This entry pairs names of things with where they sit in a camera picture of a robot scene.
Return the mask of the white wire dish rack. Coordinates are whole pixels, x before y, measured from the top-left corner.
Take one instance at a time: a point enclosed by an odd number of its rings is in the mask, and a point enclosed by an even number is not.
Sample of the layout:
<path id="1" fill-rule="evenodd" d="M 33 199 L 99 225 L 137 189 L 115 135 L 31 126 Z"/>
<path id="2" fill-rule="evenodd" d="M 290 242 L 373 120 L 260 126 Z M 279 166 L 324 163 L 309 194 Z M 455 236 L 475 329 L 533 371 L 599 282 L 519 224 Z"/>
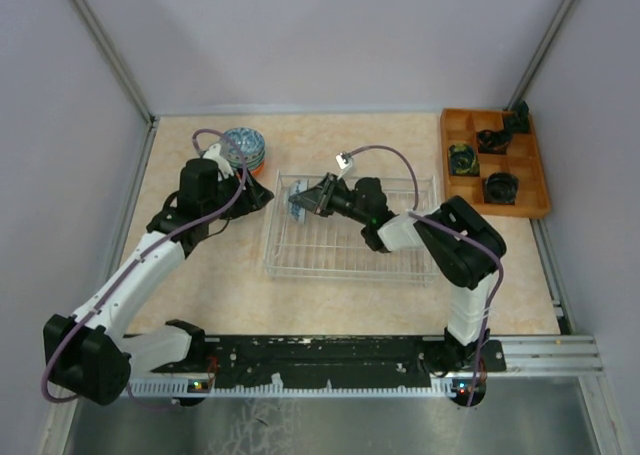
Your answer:
<path id="1" fill-rule="evenodd" d="M 288 203 L 289 196 L 320 180 L 319 175 L 277 174 L 264 251 L 270 276 L 411 285 L 438 278 L 426 250 L 375 253 L 365 244 L 360 224 L 340 215 L 311 215 Z"/>

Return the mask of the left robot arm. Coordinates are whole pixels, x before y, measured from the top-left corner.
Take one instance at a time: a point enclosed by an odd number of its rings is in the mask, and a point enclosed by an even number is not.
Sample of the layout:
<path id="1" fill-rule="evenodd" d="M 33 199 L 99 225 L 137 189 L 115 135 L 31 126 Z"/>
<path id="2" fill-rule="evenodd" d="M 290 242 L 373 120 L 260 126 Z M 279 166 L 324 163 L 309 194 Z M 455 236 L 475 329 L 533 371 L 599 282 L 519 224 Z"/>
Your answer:
<path id="1" fill-rule="evenodd" d="M 179 187 L 152 218 L 138 245 L 105 285 L 69 316 L 53 315 L 44 325 L 43 397 L 58 397 L 50 385 L 106 406 L 131 378 L 168 364 L 201 369 L 208 359 L 203 329 L 181 320 L 126 337 L 132 319 L 156 288 L 210 238 L 216 220 L 257 212 L 273 200 L 271 190 L 246 169 L 223 171 L 219 162 L 194 158 L 180 172 Z"/>

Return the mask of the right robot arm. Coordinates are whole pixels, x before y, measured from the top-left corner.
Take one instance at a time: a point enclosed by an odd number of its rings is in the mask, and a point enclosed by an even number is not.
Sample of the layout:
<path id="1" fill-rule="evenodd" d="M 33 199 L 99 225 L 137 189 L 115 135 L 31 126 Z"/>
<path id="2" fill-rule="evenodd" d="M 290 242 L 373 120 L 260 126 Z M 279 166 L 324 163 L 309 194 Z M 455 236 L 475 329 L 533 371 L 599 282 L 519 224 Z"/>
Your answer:
<path id="1" fill-rule="evenodd" d="M 287 202 L 320 217 L 339 214 L 361 224 L 361 236 L 374 252 L 426 250 L 452 285 L 443 354 L 435 370 L 480 369 L 490 308 L 504 279 L 506 242 L 468 202 L 454 196 L 429 213 L 396 214 L 378 178 L 364 177 L 350 187 L 331 173 L 291 192 Z"/>

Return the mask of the orange bottom stacked bowl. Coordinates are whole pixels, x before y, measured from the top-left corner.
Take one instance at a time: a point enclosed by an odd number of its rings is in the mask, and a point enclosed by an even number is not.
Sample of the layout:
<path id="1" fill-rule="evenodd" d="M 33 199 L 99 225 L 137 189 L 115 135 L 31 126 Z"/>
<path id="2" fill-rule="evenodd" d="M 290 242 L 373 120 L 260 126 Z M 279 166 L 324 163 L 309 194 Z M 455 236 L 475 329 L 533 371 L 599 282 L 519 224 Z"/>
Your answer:
<path id="1" fill-rule="evenodd" d="M 258 176 L 258 175 L 263 171 L 264 166 L 265 166 L 265 162 L 266 162 L 266 160 L 265 160 L 265 159 L 263 159 L 260 163 L 255 164 L 255 165 L 252 165 L 252 166 L 249 168 L 250 173 L 251 173 L 254 177 L 257 177 L 257 176 Z"/>

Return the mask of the top blue stacked bowl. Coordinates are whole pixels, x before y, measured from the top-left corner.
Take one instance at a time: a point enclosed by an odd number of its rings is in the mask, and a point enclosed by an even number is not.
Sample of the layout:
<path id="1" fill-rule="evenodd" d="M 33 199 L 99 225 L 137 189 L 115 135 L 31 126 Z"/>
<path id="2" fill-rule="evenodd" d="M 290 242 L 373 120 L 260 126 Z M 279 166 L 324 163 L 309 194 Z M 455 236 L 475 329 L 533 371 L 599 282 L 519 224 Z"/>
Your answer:
<path id="1" fill-rule="evenodd" d="M 266 143 L 263 135 L 255 129 L 236 127 L 227 130 L 224 135 L 232 141 L 226 142 L 226 158 L 241 162 L 243 154 L 247 163 L 261 160 L 265 156 Z"/>

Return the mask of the black yellow object in tray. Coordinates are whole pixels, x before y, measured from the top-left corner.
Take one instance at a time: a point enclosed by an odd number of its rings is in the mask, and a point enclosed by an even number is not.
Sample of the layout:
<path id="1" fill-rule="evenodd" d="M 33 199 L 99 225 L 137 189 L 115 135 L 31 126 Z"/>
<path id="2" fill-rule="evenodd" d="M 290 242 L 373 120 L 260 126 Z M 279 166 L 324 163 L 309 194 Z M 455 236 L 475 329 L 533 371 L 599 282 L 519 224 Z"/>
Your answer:
<path id="1" fill-rule="evenodd" d="M 476 177 L 480 174 L 479 161 L 473 147 L 456 143 L 448 148 L 449 171 L 453 176 Z"/>

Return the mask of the wooden compartment tray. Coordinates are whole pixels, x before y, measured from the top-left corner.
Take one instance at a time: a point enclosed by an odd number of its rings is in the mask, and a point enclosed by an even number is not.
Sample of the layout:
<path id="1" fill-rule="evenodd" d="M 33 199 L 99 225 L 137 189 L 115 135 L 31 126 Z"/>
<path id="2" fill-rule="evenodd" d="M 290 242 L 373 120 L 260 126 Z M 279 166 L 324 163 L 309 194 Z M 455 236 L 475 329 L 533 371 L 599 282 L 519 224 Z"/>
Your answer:
<path id="1" fill-rule="evenodd" d="M 445 108 L 440 115 L 442 186 L 446 199 L 458 195 L 482 215 L 541 219 L 551 212 L 535 128 L 516 132 L 503 154 L 482 153 L 477 133 L 499 131 L 510 111 Z M 465 144 L 472 148 L 479 165 L 476 176 L 456 175 L 451 169 L 449 148 Z M 518 190 L 511 204 L 491 203 L 485 182 L 495 173 L 509 173 L 518 179 Z"/>

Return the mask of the black object tray centre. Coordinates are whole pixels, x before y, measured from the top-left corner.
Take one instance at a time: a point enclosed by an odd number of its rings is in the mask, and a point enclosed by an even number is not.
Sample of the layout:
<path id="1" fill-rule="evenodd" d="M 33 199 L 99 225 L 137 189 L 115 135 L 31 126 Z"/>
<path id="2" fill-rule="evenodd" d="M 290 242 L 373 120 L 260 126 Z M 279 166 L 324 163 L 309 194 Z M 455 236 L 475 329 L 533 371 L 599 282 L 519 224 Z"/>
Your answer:
<path id="1" fill-rule="evenodd" d="M 476 133 L 479 153 L 505 155 L 513 140 L 513 134 L 508 130 L 481 130 Z"/>

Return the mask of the black round object in tray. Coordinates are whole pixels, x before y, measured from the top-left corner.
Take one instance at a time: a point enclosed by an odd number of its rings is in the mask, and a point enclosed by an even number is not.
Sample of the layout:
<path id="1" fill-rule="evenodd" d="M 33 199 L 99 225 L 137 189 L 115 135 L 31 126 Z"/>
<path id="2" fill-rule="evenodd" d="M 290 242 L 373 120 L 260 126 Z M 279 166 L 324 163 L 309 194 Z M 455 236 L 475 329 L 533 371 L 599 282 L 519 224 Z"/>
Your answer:
<path id="1" fill-rule="evenodd" d="M 514 205 L 519 179 L 510 173 L 496 172 L 484 181 L 484 201 L 489 204 Z"/>

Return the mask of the black object tray corner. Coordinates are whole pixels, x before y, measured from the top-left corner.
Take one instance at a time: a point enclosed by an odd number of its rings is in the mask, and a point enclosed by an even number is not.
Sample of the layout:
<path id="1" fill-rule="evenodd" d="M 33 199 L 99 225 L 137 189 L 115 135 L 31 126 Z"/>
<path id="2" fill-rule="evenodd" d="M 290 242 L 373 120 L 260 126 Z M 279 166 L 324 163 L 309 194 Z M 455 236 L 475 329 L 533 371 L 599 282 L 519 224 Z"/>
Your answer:
<path id="1" fill-rule="evenodd" d="M 531 132 L 529 106 L 522 100 L 515 109 L 503 116 L 504 129 L 510 133 L 528 134 Z"/>

